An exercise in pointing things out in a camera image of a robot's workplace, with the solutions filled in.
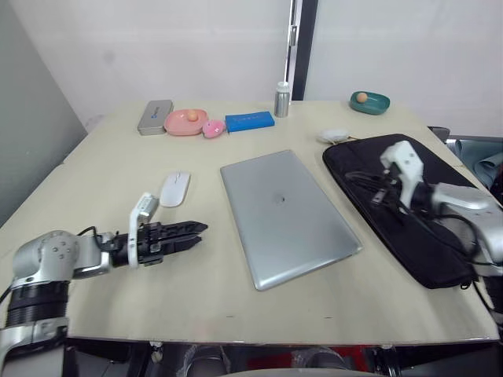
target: white wall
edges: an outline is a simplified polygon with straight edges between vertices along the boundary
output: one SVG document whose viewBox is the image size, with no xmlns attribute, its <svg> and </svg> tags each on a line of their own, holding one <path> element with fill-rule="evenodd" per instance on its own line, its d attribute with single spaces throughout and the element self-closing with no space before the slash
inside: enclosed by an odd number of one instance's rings
<svg viewBox="0 0 503 377">
<path fill-rule="evenodd" d="M 0 226 L 86 131 L 0 0 Z"/>
<path fill-rule="evenodd" d="M 305 99 L 382 93 L 453 134 L 503 135 L 501 0 L 319 0 Z"/>
<path fill-rule="evenodd" d="M 11 2 L 83 123 L 138 99 L 271 100 L 283 77 L 289 0 Z"/>
</svg>

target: white mouse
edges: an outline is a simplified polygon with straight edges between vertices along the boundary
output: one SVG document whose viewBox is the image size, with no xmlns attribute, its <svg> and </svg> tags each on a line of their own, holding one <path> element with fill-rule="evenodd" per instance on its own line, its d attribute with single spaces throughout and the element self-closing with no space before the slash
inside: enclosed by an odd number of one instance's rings
<svg viewBox="0 0 503 377">
<path fill-rule="evenodd" d="M 189 187 L 190 173 L 177 171 L 167 176 L 160 193 L 159 203 L 163 207 L 177 207 L 182 204 Z"/>
<path fill-rule="evenodd" d="M 318 134 L 317 139 L 329 144 L 340 143 L 349 139 L 349 132 L 344 129 L 323 130 Z"/>
</svg>

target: bottle cap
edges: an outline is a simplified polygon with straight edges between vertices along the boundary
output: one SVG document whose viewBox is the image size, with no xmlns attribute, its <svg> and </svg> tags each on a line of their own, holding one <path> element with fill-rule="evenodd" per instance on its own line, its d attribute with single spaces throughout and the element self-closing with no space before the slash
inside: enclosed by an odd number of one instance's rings
<svg viewBox="0 0 503 377">
<path fill-rule="evenodd" d="M 277 84 L 276 90 L 280 93 L 288 93 L 290 91 L 290 88 L 288 87 L 288 82 L 280 81 Z"/>
</svg>

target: gray cloth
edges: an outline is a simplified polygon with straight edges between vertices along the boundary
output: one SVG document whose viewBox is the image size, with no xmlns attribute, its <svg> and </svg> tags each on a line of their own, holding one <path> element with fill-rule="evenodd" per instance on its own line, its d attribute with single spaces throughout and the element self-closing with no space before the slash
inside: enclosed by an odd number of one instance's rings
<svg viewBox="0 0 503 377">
<path fill-rule="evenodd" d="M 456 140 L 450 149 L 479 181 L 490 189 L 501 164 L 503 164 L 503 143 Z"/>
</svg>

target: egg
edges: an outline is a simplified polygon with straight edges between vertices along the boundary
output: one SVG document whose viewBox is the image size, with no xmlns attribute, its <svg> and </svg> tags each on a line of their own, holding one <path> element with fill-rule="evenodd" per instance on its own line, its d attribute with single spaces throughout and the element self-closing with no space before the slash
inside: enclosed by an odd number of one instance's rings
<svg viewBox="0 0 503 377">
<path fill-rule="evenodd" d="M 367 93 L 365 92 L 360 92 L 356 95 L 356 101 L 358 101 L 359 103 L 364 103 L 365 101 L 367 101 L 369 99 L 369 96 L 367 96 Z"/>
<path fill-rule="evenodd" d="M 187 111 L 187 119 L 190 122 L 196 122 L 199 119 L 199 116 L 197 116 L 197 112 L 195 110 L 188 110 Z"/>
</svg>

